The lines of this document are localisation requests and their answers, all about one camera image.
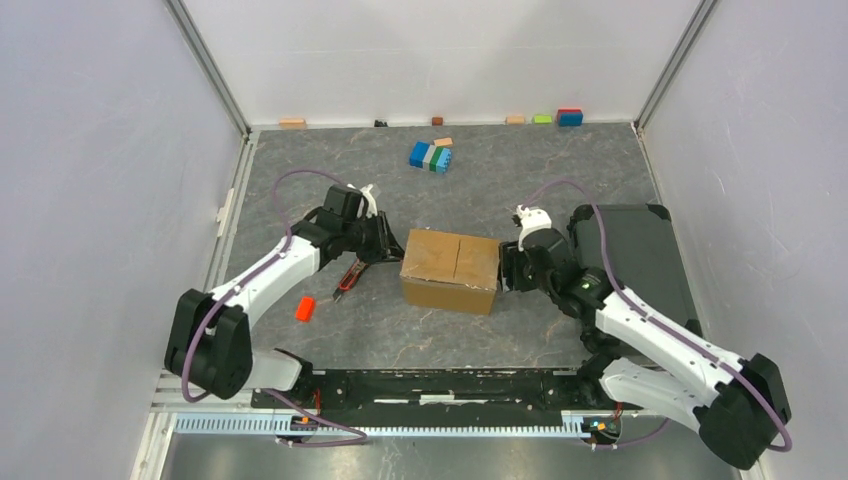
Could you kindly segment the brown cardboard express box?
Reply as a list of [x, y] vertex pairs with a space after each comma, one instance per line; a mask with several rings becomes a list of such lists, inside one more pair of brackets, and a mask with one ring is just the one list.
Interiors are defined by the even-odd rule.
[[499, 265], [495, 239], [412, 229], [399, 275], [404, 299], [413, 306], [488, 315]]

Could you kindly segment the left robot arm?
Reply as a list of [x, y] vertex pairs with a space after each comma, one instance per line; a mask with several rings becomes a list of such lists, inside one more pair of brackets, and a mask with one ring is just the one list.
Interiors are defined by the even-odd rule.
[[165, 350], [165, 369], [185, 389], [196, 387], [203, 396], [230, 399], [242, 390], [271, 388], [290, 407], [306, 405], [314, 381], [302, 373], [305, 361], [282, 350], [255, 349], [251, 331], [291, 289], [344, 254], [370, 265], [402, 259], [377, 196], [373, 184], [333, 185], [321, 206], [247, 270], [208, 292], [183, 293]]

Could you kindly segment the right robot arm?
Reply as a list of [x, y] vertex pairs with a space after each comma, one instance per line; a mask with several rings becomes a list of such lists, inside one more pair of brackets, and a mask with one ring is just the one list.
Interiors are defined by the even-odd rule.
[[621, 340], [655, 369], [599, 353], [577, 382], [591, 408], [610, 401], [651, 410], [695, 432], [726, 464], [752, 468], [768, 450], [793, 447], [791, 409], [778, 366], [709, 343], [624, 287], [610, 267], [581, 266], [564, 236], [542, 228], [499, 246], [501, 279], [510, 291], [539, 291], [560, 312]]

